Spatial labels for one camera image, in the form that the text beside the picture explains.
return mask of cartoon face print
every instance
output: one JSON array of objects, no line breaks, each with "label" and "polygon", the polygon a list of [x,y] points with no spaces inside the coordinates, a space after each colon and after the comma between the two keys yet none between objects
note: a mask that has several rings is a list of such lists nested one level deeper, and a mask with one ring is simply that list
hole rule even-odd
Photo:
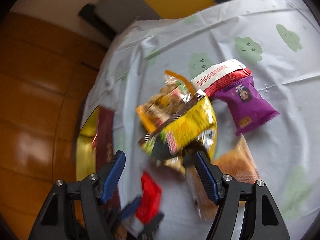
[{"label": "cartoon face print", "polygon": [[206,53],[192,53],[191,60],[188,64],[191,78],[195,78],[204,70],[212,66],[212,61],[208,59]]},{"label": "cartoon face print", "polygon": [[302,49],[302,46],[300,44],[300,38],[296,33],[288,31],[281,24],[277,24],[276,28],[281,38],[290,49],[292,49],[293,51],[298,51],[298,49]]},{"label": "cartoon face print", "polygon": [[242,84],[236,87],[236,93],[241,98],[243,103],[248,102],[251,100],[251,93],[250,90],[244,87]]},{"label": "cartoon face print", "polygon": [[236,50],[239,55],[249,61],[251,64],[256,64],[257,61],[262,60],[262,48],[261,46],[254,42],[251,38],[245,37],[235,37]]}]

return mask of brown wooden floor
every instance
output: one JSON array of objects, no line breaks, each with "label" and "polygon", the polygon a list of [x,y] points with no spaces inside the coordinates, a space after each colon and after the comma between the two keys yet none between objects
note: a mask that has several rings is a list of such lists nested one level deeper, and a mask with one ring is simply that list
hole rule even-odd
[{"label": "brown wooden floor", "polygon": [[71,157],[79,107],[106,49],[58,26],[10,13],[0,25],[0,212],[28,239]]}]

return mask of red snack packet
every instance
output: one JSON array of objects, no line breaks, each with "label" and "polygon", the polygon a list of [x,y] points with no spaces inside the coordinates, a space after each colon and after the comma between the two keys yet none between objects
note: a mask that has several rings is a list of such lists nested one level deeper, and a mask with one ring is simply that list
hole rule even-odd
[{"label": "red snack packet", "polygon": [[216,91],[231,85],[241,78],[249,76],[251,73],[250,69],[240,61],[229,59],[220,64],[212,65],[191,80],[191,83],[197,90],[203,90],[210,97]]},{"label": "red snack packet", "polygon": [[158,214],[162,189],[145,171],[141,177],[141,186],[142,198],[136,217],[146,225]]}]

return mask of plastic wrapper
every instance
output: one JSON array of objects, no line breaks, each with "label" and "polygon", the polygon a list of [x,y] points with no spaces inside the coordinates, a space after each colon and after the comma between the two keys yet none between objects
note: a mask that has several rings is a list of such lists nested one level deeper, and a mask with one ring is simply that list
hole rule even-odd
[{"label": "plastic wrapper", "polygon": [[139,143],[155,160],[168,160],[180,155],[185,146],[209,128],[217,130],[216,116],[208,97],[199,90],[181,111],[140,139]]},{"label": "plastic wrapper", "polygon": [[[259,179],[257,167],[243,135],[235,148],[212,161],[212,164],[217,165],[223,174],[230,174],[240,182],[254,184]],[[200,218],[203,220],[212,219],[216,215],[218,207],[209,200],[195,167],[186,168],[186,179],[191,187]]]},{"label": "plastic wrapper", "polygon": [[136,211],[136,217],[146,225],[159,212],[162,188],[147,172],[143,172],[141,186],[142,197]]},{"label": "plastic wrapper", "polygon": [[[195,94],[191,83],[183,76],[170,70],[165,71],[165,86],[144,105],[138,106],[136,111],[141,122],[149,133],[167,121],[173,114],[182,110]],[[214,156],[217,140],[217,124],[197,136],[196,141],[204,146],[210,159]],[[157,165],[165,165],[185,174],[182,158],[157,160]]]},{"label": "plastic wrapper", "polygon": [[136,112],[146,130],[151,133],[170,116],[181,110],[195,94],[188,80],[170,70],[165,72],[165,86]]},{"label": "plastic wrapper", "polygon": [[252,76],[234,82],[215,96],[228,103],[236,135],[252,131],[279,114],[254,88]]},{"label": "plastic wrapper", "polygon": [[195,88],[203,90],[210,97],[216,91],[249,76],[251,73],[250,69],[233,58],[220,64],[212,65],[191,80],[191,83]]}]

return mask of white tablecloth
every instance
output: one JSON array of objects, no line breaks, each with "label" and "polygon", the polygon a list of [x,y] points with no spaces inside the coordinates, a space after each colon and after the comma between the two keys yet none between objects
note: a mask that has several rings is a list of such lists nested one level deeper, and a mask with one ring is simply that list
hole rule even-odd
[{"label": "white tablecloth", "polygon": [[[248,53],[237,50],[239,42],[251,44]],[[262,53],[250,51],[253,47]],[[115,110],[114,150],[126,153],[118,184],[121,205],[141,195],[140,177],[147,170],[163,189],[165,218],[156,239],[205,239],[211,221],[200,221],[186,182],[167,167],[155,168],[139,148],[146,132],[135,108],[163,87],[166,69],[191,79],[201,71],[190,68],[198,57],[213,64],[235,58],[252,70],[255,88],[280,112],[245,138],[291,239],[300,239],[320,207],[319,49],[320,28],[301,0],[231,0],[181,20],[134,23],[107,53],[83,116],[84,123],[98,104]],[[226,103],[216,99],[212,105],[217,158],[234,147],[237,137]]]}]

